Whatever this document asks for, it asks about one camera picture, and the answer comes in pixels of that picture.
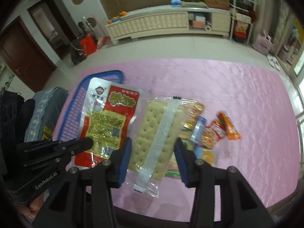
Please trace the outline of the person's left hand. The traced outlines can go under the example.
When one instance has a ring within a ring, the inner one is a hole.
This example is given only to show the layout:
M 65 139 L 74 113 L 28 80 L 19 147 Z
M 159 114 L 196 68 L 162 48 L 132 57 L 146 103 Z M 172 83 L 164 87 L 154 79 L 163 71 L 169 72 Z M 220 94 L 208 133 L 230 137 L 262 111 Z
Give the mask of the person's left hand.
M 39 210 L 44 204 L 44 193 L 39 195 L 34 199 L 28 206 L 13 202 L 14 207 L 17 209 L 18 213 L 26 216 L 30 220 L 34 220 Z

